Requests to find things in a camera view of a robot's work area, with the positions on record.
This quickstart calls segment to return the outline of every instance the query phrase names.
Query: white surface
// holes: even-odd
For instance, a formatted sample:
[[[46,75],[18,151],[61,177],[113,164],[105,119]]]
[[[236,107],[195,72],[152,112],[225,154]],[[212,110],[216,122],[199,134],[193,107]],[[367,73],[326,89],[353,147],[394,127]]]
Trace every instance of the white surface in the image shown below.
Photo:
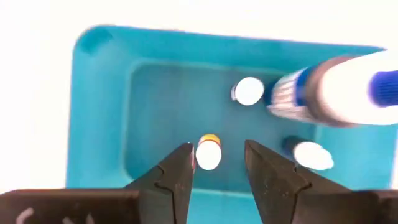
[[[369,95],[377,72],[398,70],[398,54],[383,51],[331,67],[319,83],[320,105],[333,118],[357,124],[396,124],[398,106],[380,107]]]
[[[257,103],[264,93],[264,84],[258,78],[246,77],[233,88],[232,99],[244,106]]]
[[[315,170],[330,169],[334,165],[330,152],[314,142],[298,143],[293,149],[293,156],[301,166]]]
[[[215,169],[221,161],[221,148],[214,141],[203,141],[195,153],[200,168],[205,170]]]
[[[0,0],[0,191],[65,185],[72,49],[98,24],[398,46],[397,1]]]

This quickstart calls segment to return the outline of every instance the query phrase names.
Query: blue plastic tray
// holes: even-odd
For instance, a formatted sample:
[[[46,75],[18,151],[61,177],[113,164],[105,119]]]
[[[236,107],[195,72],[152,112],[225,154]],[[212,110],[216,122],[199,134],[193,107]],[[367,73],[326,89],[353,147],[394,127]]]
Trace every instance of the blue plastic tray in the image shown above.
[[[321,172],[352,189],[389,187],[397,126],[335,129],[277,118],[263,102],[230,100],[243,77],[264,83],[322,60],[377,47],[245,39],[95,27],[73,52],[67,187],[122,187],[183,142],[217,134],[220,166],[195,173],[189,223],[260,223],[244,168],[243,143],[280,153],[299,135],[330,150]]]

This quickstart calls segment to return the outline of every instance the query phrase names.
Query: pliers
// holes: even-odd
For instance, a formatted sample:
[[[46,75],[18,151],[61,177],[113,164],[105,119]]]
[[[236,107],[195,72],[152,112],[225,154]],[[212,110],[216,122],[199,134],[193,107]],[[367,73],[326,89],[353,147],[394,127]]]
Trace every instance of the pliers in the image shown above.
[[[398,191],[351,191],[256,141],[245,142],[245,163],[266,224],[397,224]]]
[[[122,189],[15,190],[0,195],[0,223],[187,222],[195,160],[182,144]]]

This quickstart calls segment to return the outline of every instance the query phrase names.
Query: white background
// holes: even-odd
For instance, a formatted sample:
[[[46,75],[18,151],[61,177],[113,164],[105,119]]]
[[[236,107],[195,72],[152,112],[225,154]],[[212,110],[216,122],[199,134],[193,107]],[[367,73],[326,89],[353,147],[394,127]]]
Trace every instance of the white background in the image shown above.
[[[0,0],[0,192],[65,185],[72,49],[98,24],[398,47],[390,1]]]

